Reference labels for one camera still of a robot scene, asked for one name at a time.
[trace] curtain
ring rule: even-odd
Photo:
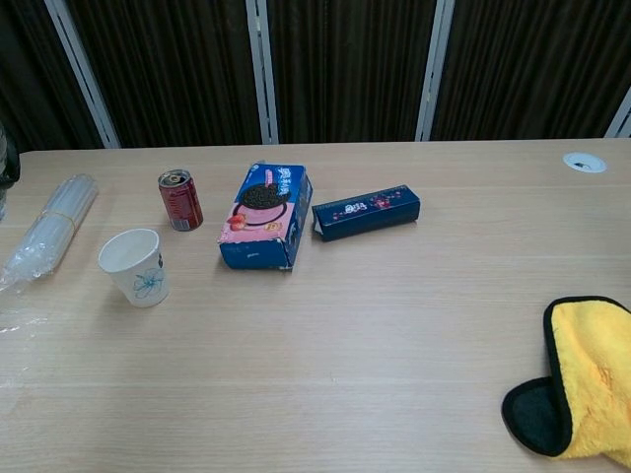
[[[103,146],[40,0],[0,2],[0,121],[20,152]]]
[[[602,137],[630,27],[627,0],[457,0],[432,139]]]
[[[413,140],[435,0],[268,0],[283,143]]]
[[[67,0],[121,146],[260,143],[244,0]]]

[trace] microfiber cloth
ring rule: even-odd
[[[631,313],[603,297],[560,299],[543,333],[551,376],[506,395],[508,429],[543,455],[604,453],[631,468]]]

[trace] white paper cup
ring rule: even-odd
[[[149,307],[169,294],[160,236],[153,230],[133,229],[115,236],[101,249],[99,266],[132,305]]]

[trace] small blue box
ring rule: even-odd
[[[219,237],[226,264],[291,269],[312,194],[304,166],[253,165]]]
[[[414,222],[421,201],[407,185],[314,205],[314,231],[324,241]]]

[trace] red soda can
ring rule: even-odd
[[[186,169],[169,170],[158,178],[158,186],[174,229],[187,232],[201,225],[204,218],[190,172]]]

